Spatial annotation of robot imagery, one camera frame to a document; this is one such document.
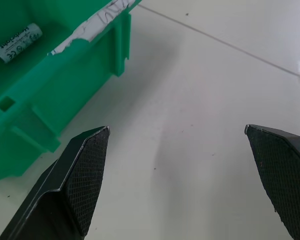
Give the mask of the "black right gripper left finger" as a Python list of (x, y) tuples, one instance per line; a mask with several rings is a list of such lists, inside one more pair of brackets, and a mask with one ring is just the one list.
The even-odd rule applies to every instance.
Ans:
[(0, 240), (84, 240), (102, 187), (110, 128), (73, 137), (38, 178)]

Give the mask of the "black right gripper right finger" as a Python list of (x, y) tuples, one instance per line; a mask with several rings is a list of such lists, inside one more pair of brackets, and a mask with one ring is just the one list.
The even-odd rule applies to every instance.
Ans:
[(293, 240), (300, 240), (300, 136), (253, 124), (244, 133), (275, 212)]

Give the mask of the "green plastic bin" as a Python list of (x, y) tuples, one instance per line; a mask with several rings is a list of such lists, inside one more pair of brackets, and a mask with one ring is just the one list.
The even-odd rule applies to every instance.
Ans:
[(21, 176), (130, 56), (131, 10), (88, 42), (49, 53), (111, 0), (0, 0), (0, 45), (34, 23), (42, 36), (8, 63), (0, 59), (0, 180)]

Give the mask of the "white cylindrical battery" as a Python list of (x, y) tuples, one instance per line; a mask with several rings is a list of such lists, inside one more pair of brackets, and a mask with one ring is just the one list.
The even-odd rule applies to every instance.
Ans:
[(38, 25), (29, 24), (0, 45), (0, 59), (4, 63), (9, 63), (42, 35), (43, 32)]

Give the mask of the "torn white paper label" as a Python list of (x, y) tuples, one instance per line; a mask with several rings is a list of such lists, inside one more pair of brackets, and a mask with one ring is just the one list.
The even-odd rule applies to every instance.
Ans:
[(62, 53), (72, 41), (82, 39), (88, 42), (94, 40), (104, 29), (125, 10), (133, 9), (142, 0), (111, 0), (104, 7), (96, 11), (83, 21), (63, 42), (55, 47), (49, 55)]

